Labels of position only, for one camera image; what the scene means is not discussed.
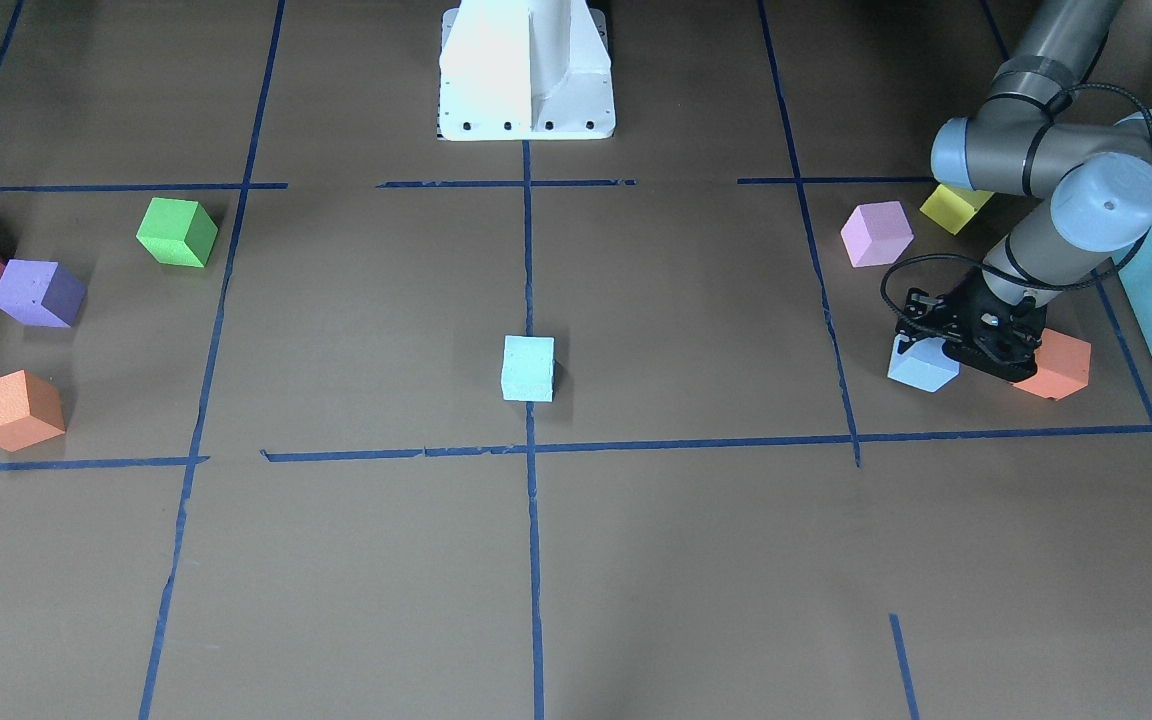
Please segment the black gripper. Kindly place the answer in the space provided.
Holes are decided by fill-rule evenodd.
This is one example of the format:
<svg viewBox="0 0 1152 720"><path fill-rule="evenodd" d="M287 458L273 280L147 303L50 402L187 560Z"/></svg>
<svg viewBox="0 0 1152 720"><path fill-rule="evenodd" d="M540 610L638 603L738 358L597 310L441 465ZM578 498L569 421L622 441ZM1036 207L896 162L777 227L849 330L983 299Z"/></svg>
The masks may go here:
<svg viewBox="0 0 1152 720"><path fill-rule="evenodd" d="M1038 372L1036 353L1046 328L1047 306L1034 300L1010 305L998 300L980 272L970 272L952 291L932 297L911 288L896 332L910 343L941 338L952 361L1002 379L1023 382Z"/></svg>

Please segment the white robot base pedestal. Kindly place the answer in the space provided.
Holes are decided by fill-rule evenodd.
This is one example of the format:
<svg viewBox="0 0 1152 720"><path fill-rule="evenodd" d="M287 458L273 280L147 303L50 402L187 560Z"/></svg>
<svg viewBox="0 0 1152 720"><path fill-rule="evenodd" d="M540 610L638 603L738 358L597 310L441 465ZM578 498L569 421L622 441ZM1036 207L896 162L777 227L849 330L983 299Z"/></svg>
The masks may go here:
<svg viewBox="0 0 1152 720"><path fill-rule="evenodd" d="M462 1L444 13L439 69L444 141L602 141L617 126L608 13L588 1Z"/></svg>

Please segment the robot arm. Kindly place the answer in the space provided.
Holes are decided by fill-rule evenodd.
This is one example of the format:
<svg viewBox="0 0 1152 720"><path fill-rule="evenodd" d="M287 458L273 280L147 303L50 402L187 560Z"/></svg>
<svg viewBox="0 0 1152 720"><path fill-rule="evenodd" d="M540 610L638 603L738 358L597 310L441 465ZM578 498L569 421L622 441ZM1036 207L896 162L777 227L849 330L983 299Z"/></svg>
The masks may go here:
<svg viewBox="0 0 1152 720"><path fill-rule="evenodd" d="M1059 119L1094 88L1091 71L1119 9L1117 1L1041 3L973 118L937 132L938 182L1038 205L986 258L970 260L952 291L914 288L893 305L893 355L924 344L1002 381L1026 381L1049 302L1091 283L1112 255L1134 259L1152 227L1152 109L1128 94L1134 115L1112 124Z"/></svg>

